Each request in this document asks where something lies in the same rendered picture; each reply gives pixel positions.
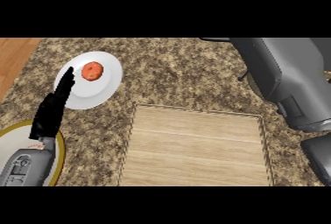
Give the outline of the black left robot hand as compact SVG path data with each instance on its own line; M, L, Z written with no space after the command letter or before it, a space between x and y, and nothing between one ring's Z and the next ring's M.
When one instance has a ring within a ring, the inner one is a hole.
M73 84L73 67L70 66L56 85L54 92L47 94L38 105L29 139L37 140L39 137L56 136L62 122L63 108Z

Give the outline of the pale wooden tray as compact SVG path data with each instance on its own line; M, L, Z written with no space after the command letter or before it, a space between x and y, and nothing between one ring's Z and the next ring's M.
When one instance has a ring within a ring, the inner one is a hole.
M140 104L119 186L271 186L258 115Z

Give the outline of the gold-rimmed white plate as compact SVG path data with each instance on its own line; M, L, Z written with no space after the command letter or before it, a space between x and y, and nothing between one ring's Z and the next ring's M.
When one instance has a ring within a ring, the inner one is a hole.
M44 148L42 143L34 139L29 139L29 132L32 127L32 121L22 121L4 130L0 131L0 173L4 169L7 159L16 153L19 149L38 149ZM57 182L57 177L63 167L66 146L60 133L56 133L56 158L51 165L51 170L41 186L53 186Z

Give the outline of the white round plate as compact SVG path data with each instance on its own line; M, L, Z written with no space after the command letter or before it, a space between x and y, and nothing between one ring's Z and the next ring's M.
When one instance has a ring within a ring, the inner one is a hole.
M96 61L103 67L100 77L88 81L82 78L82 67L88 62ZM73 67L73 81L65 107L68 109L91 109L102 104L113 95L122 77L122 68L119 60L107 52L84 52L62 66L56 79L54 86L60 81L65 71Z

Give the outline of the orange round fruit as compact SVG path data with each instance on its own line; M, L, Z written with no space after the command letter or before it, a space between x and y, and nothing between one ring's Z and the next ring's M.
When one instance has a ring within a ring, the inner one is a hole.
M96 81L103 74L103 66L96 62L88 62L81 69L81 77L87 81Z

